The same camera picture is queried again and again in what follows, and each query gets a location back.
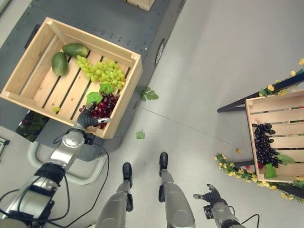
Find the black metal stand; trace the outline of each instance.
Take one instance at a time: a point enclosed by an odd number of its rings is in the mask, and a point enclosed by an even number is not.
[[[280,90],[282,89],[286,89],[288,87],[291,87],[291,86],[294,86],[294,85],[297,85],[301,82],[304,82],[304,72],[303,73],[300,73],[294,77],[291,77],[289,79],[286,79],[282,82],[279,82],[277,84],[274,85],[274,88],[275,90],[273,91],[273,93],[276,93],[276,92],[279,92]],[[224,107],[221,107],[218,109],[218,113],[221,113],[221,112],[228,112],[228,111],[240,111],[240,110],[245,110],[245,107],[242,106],[242,107],[238,107],[239,105],[244,105],[245,104],[245,101],[247,99],[250,99],[250,98],[255,98],[255,97],[259,97],[259,92],[256,92],[252,95],[249,95],[247,97],[244,97],[238,101],[235,101],[231,104],[228,104]]]

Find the wooden slat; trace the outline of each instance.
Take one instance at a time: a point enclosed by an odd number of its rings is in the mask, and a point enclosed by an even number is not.
[[[304,91],[253,100],[252,105],[249,106],[249,111],[250,113],[256,113],[299,106],[304,106]]]
[[[105,126],[102,132],[103,138],[112,138],[114,136],[120,119],[124,114],[124,111],[142,74],[143,69],[141,65],[141,57],[139,55],[136,55],[133,58],[135,59],[135,65],[130,71],[130,77],[128,77],[126,85],[120,91],[120,98],[118,99],[111,115],[112,121]]]
[[[294,120],[302,120],[304,117],[304,108],[284,110],[279,112],[253,114],[250,116],[253,123],[277,123]]]
[[[304,136],[275,137],[272,148],[304,148]]]
[[[62,31],[56,26],[56,24],[52,20],[48,20],[46,24],[53,30],[53,32],[56,34],[56,36],[64,43],[69,44],[73,43],[74,40],[71,38],[65,36]]]
[[[58,76],[54,74],[52,68],[50,68],[34,96],[37,107],[44,105],[57,80]]]
[[[75,38],[77,40],[83,40],[93,46],[97,46],[97,47],[105,49],[109,52],[115,53],[116,55],[118,55],[122,58],[126,58],[126,59],[131,58],[132,52],[119,45],[113,44],[107,40],[101,39],[97,36],[94,36],[90,33],[79,30],[79,29],[69,26],[67,24],[61,23],[59,21],[56,21],[56,20],[53,20],[50,18],[47,18],[47,20],[53,21],[54,24],[58,27],[58,29],[61,32],[63,32],[66,36],[71,36],[72,38]]]
[[[47,72],[52,65],[52,58],[56,52],[59,52],[62,48],[63,43],[60,39],[54,36],[47,47],[46,51],[43,53],[39,63],[36,65],[33,73],[31,74],[29,80],[27,81],[21,95],[33,99],[36,92],[38,91],[41,83],[45,79]]]
[[[277,176],[304,176],[304,163],[280,165],[275,172]]]
[[[291,157],[296,162],[304,162],[304,150],[278,150],[278,152]]]
[[[54,107],[60,107],[60,104],[66,96],[68,89],[74,81],[76,74],[79,70],[79,67],[76,64],[76,58],[71,58],[68,67],[68,74],[61,76],[58,84],[56,85],[51,96],[49,97],[44,109],[52,111]]]
[[[24,52],[22,58],[18,62],[8,82],[4,86],[4,91],[12,92],[15,94],[20,93],[29,74],[34,69],[36,63],[40,59],[40,56],[46,49],[48,43],[51,41],[53,35],[53,31],[48,27],[48,25],[43,23],[31,41],[30,45]]]
[[[273,135],[304,134],[304,122],[274,124],[272,129],[275,131]]]
[[[100,58],[101,56],[99,54],[90,52],[90,55],[87,59],[90,60],[93,64],[95,64],[97,61],[100,60]],[[83,94],[81,91],[85,91],[89,82],[90,79],[87,78],[86,74],[81,70],[73,84],[73,87],[67,95],[65,102],[61,107],[61,110],[59,112],[60,116],[64,116],[69,119],[72,117],[74,110],[77,107]]]

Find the black cable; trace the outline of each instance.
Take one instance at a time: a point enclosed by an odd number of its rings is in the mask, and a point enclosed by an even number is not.
[[[42,177],[43,177],[43,176],[40,176],[40,177],[36,178],[33,182],[31,182],[30,185],[28,185],[28,186],[24,189],[24,191],[23,191],[22,194],[21,194],[20,200],[19,200],[19,202],[18,202],[18,206],[17,206],[17,212],[18,212],[18,213],[20,213],[20,205],[21,205],[21,202],[22,202],[22,200],[23,200],[25,194],[28,192],[29,188],[32,187],[33,184],[34,184],[36,181],[38,181],[40,178],[42,178]]]
[[[228,206],[228,207],[232,208],[232,210],[233,210],[233,215],[236,215],[236,211],[234,210],[233,206]]]
[[[76,221],[78,221],[80,218],[82,218],[84,215],[86,215],[87,213],[89,213],[89,212],[94,208],[94,206],[96,205],[97,200],[98,200],[98,198],[99,198],[99,196],[100,196],[100,193],[101,193],[102,189],[103,189],[104,186],[105,186],[105,183],[106,183],[106,181],[107,181],[107,179],[108,179],[108,175],[109,175],[109,168],[110,168],[110,156],[109,156],[109,153],[106,151],[106,149],[105,149],[103,146],[101,146],[101,145],[99,145],[99,144],[96,144],[96,143],[94,143],[94,144],[97,145],[97,146],[99,146],[99,147],[100,147],[101,149],[103,149],[104,152],[106,153],[106,155],[107,155],[107,157],[108,157],[108,167],[107,167],[107,173],[106,173],[106,177],[105,177],[104,183],[102,184],[102,186],[101,186],[101,188],[100,188],[100,191],[99,191],[99,193],[98,193],[98,195],[97,195],[97,197],[96,197],[96,200],[95,200],[93,206],[92,206],[87,212],[83,213],[81,216],[79,216],[78,218],[76,218],[73,222],[71,222],[71,223],[68,224],[67,226],[62,226],[62,225],[56,224],[56,223],[52,222],[53,219],[37,219],[37,218],[30,218],[30,219],[29,219],[29,218],[21,218],[21,217],[18,217],[18,216],[10,215],[10,214],[6,213],[5,211],[3,211],[2,209],[0,209],[0,212],[1,212],[2,214],[6,215],[6,216],[8,216],[8,217],[10,217],[10,218],[12,218],[12,219],[17,219],[17,220],[20,220],[20,221],[50,223],[50,224],[52,224],[52,225],[54,225],[54,226],[57,226],[57,227],[60,227],[60,228],[67,228],[67,227],[69,227],[70,225],[72,225],[73,223],[75,223]],[[2,201],[2,199],[3,199],[5,196],[7,196],[8,194],[13,193],[13,192],[15,192],[15,191],[18,191],[18,190],[19,190],[19,189],[17,189],[17,190],[12,190],[12,191],[9,191],[9,192],[5,193],[5,194],[0,198],[0,202]]]
[[[57,143],[59,143],[59,142],[61,142],[61,139],[60,140],[58,140],[60,137],[62,137],[62,136],[64,136],[66,133],[63,133],[63,134],[61,134],[61,135],[59,135],[56,139],[54,139],[53,140],[53,144],[57,144]]]
[[[257,226],[256,226],[256,228],[258,228],[258,225],[260,223],[260,215],[259,214],[254,214],[253,216],[247,218],[244,222],[242,222],[242,224],[244,224],[245,222],[251,220],[254,216],[257,216]]]

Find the robotic hand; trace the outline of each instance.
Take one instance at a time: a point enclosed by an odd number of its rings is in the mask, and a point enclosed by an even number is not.
[[[228,204],[220,197],[218,190],[211,184],[207,184],[207,186],[211,192],[204,195],[193,195],[195,199],[210,203],[210,205],[204,206],[206,218],[213,218],[218,228],[245,228],[237,217],[231,213]]]
[[[52,200],[67,170],[74,163],[82,146],[88,142],[86,128],[111,121],[110,118],[92,118],[90,110],[95,104],[83,109],[74,127],[63,136],[60,145],[52,152],[47,161],[37,170],[0,213],[0,226],[5,227],[42,227],[54,206]]]

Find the yellow flower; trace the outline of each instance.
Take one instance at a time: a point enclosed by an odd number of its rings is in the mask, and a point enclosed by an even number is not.
[[[294,77],[294,76],[295,76],[295,71],[294,70],[290,71],[290,77]]]
[[[274,91],[275,88],[272,85],[268,85],[267,89],[269,89],[270,91]]]
[[[304,177],[296,177],[297,181],[304,181]]]
[[[299,64],[300,64],[300,65],[304,65],[304,58],[301,58]]]
[[[281,193],[281,196],[284,198],[284,199],[287,199],[288,197],[286,196],[286,194],[285,193]]]
[[[271,190],[276,190],[276,189],[277,189],[276,185],[272,185],[272,186],[270,186],[269,188],[270,188]]]
[[[287,89],[282,89],[277,93],[279,96],[284,96],[287,94]]]

